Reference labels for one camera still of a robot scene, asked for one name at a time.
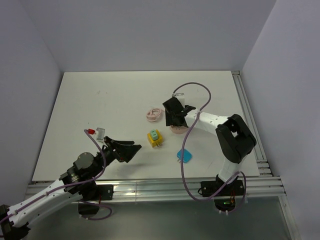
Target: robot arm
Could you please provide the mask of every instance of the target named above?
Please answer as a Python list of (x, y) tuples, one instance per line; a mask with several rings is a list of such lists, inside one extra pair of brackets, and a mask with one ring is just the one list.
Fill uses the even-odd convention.
[[(190, 127), (196, 120), (199, 110), (185, 105), (184, 94), (176, 93), (163, 103), (167, 126)], [(241, 116), (218, 116), (201, 112), (194, 126), (217, 136), (225, 156), (218, 178), (224, 183), (237, 171), (245, 157), (251, 153), (257, 141)]]
[[(107, 136), (104, 137), (103, 142), (102, 152), (106, 159), (106, 167), (115, 159), (121, 163), (128, 163), (141, 148), (141, 145), (134, 145), (134, 141), (116, 141)], [(72, 167), (46, 189), (16, 205), (0, 206), (4, 239), (20, 240), (36, 223), (62, 207), (79, 200), (88, 201), (95, 198), (99, 194), (95, 181), (80, 182), (94, 178), (103, 168), (104, 160), (100, 152), (96, 156), (84, 152), (79, 155)]]

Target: white table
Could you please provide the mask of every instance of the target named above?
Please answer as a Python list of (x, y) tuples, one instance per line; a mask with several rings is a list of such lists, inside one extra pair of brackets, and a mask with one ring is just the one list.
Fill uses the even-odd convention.
[[(53, 181), (70, 168), (78, 155), (96, 147), (83, 129), (104, 128), (115, 140), (133, 140), (142, 148), (129, 163), (114, 161), (101, 180), (137, 180), (180, 178), (177, 152), (183, 135), (166, 127), (165, 117), (157, 123), (146, 120), (151, 108), (163, 108), (173, 90), (186, 82), (206, 85), (211, 103), (205, 112), (243, 116), (241, 104), (230, 71), (136, 71), (136, 72), (66, 72), (54, 105), (49, 126), (33, 175), (33, 181)], [(199, 108), (208, 98), (197, 85), (188, 85), (185, 104)], [(162, 147), (152, 148), (147, 133), (158, 129), (164, 137)], [(184, 165), (187, 178), (215, 177), (224, 156), (213, 134), (194, 129), (186, 149), (193, 155)], [(259, 176), (254, 153), (242, 165), (247, 176)]]

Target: cable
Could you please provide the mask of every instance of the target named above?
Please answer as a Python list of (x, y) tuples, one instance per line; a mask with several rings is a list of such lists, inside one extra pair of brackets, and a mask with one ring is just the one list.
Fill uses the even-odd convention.
[[(95, 177), (89, 179), (89, 180), (85, 180), (85, 181), (80, 181), (80, 182), (75, 182), (75, 183), (70, 183), (70, 184), (66, 184), (66, 185), (63, 185), (63, 186), (58, 186), (48, 192), (46, 192), (46, 195), (41, 195), (41, 196), (38, 196), (37, 198), (35, 198), (34, 200), (30, 201), (29, 203), (27, 203), (26, 205), (20, 207), (19, 209), (17, 209), (15, 212), (18, 213), (20, 211), (22, 211), (23, 209), (29, 207), (30, 205), (34, 204), (35, 202), (39, 201), (40, 199), (48, 196), (49, 194), (52, 194), (53, 192), (59, 190), (59, 189), (64, 189), (64, 188), (69, 188), (69, 187), (73, 187), (73, 186), (76, 186), (76, 185), (80, 185), (80, 184), (86, 184), (86, 183), (89, 183), (89, 182), (92, 182), (92, 181), (95, 181), (97, 180), (98, 178), (100, 178), (102, 176), (102, 174), (104, 174), (105, 170), (106, 170), (106, 166), (107, 166), (107, 160), (106, 160), (106, 156), (104, 155), (104, 152), (102, 151), (101, 147), (98, 145), (98, 143), (93, 139), (93, 137), (88, 133), (88, 130), (85, 129), (83, 130), (84, 133), (90, 138), (90, 140), (93, 142), (93, 144), (98, 148), (99, 152), (101, 153), (102, 155), (102, 158), (103, 158), (103, 169), (102, 171)], [(9, 214), (8, 216), (4, 217), (2, 220), (0, 220), (0, 225), (6, 221), (7, 219), (11, 218), (13, 216), (13, 214)]]
[(104, 220), (104, 219), (109, 218), (111, 216), (111, 214), (112, 214), (112, 208), (107, 206), (107, 205), (91, 203), (91, 202), (83, 201), (83, 200), (80, 200), (79, 202), (84, 203), (84, 204), (88, 204), (88, 205), (92, 205), (92, 206), (98, 206), (98, 207), (101, 207), (101, 208), (106, 208), (106, 209), (110, 210), (110, 212), (109, 212), (109, 214), (107, 216), (100, 217), (100, 218), (92, 218), (92, 217), (86, 217), (86, 216), (81, 215), (81, 217), (86, 219), (86, 220), (100, 221), (100, 220)]
[(161, 108), (152, 108), (145, 115), (146, 119), (151, 123), (158, 122), (162, 117), (163, 110)]
[[(178, 86), (174, 91), (173, 93), (176, 93), (177, 90), (179, 90), (180, 88), (182, 88), (183, 86), (186, 86), (186, 85), (190, 85), (190, 84), (195, 84), (195, 85), (199, 85), (201, 87), (203, 87), (204, 89), (207, 90), (208, 94), (209, 94), (209, 99), (208, 101), (202, 106), (200, 107), (197, 115), (196, 115), (196, 118), (193, 122), (193, 124), (191, 125), (191, 127), (189, 127), (188, 131), (186, 132), (185, 136), (184, 136), (184, 139), (183, 139), (183, 142), (182, 142), (182, 147), (181, 147), (181, 159), (184, 159), (184, 151), (185, 151), (185, 145), (186, 145), (186, 142), (187, 142), (187, 139), (188, 139), (188, 136), (189, 134), (191, 133), (191, 131), (193, 130), (193, 128), (195, 127), (196, 123), (198, 122), (199, 120), (199, 117), (200, 117), (200, 114), (201, 114), (201, 111), (210, 103), (211, 101), (211, 92), (210, 90), (203, 84), (201, 83), (198, 83), (198, 82), (187, 82), (187, 83), (184, 83), (180, 86)], [(181, 166), (181, 177), (182, 177), (182, 182), (183, 182), (183, 186), (186, 190), (186, 192), (188, 193), (188, 195), (195, 201), (200, 201), (200, 202), (203, 202), (203, 201), (208, 201), (212, 198), (214, 198), (218, 193), (220, 193), (220, 191), (234, 178), (236, 177), (239, 173), (241, 173), (243, 175), (243, 180), (244, 180), (244, 195), (242, 196), (242, 200), (241, 200), (241, 203), (240, 203), (240, 206), (242, 205), (244, 199), (245, 199), (245, 196), (246, 196), (246, 187), (247, 187), (247, 184), (246, 184), (246, 176), (245, 174), (241, 171), (237, 171), (235, 172), (215, 193), (213, 193), (211, 196), (209, 197), (206, 197), (206, 198), (197, 198), (195, 196), (192, 195), (192, 193), (190, 192), (188, 186), (187, 186), (187, 182), (186, 182), (186, 178), (185, 178), (185, 171), (184, 171), (184, 161), (180, 161), (180, 166)]]

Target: yellow object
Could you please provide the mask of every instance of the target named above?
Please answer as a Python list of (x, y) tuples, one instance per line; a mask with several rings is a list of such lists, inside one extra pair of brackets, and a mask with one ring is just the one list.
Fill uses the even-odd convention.
[(160, 132), (156, 129), (155, 130), (156, 133), (158, 134), (158, 139), (157, 140), (153, 140), (151, 135), (150, 135), (150, 132), (147, 134), (147, 137), (148, 137), (148, 141), (149, 143), (151, 144), (151, 147), (159, 147), (161, 146), (161, 144), (164, 142), (164, 138), (162, 137), (162, 135), (160, 134)]

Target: wall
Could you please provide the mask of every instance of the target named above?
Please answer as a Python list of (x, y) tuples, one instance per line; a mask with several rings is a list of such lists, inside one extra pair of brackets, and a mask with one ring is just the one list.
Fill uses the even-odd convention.
[(64, 72), (240, 70), (275, 0), (20, 0)]
[(242, 71), (302, 239), (320, 239), (320, 1), (278, 0)]
[(0, 205), (23, 200), (61, 72), (18, 0), (0, 2)]

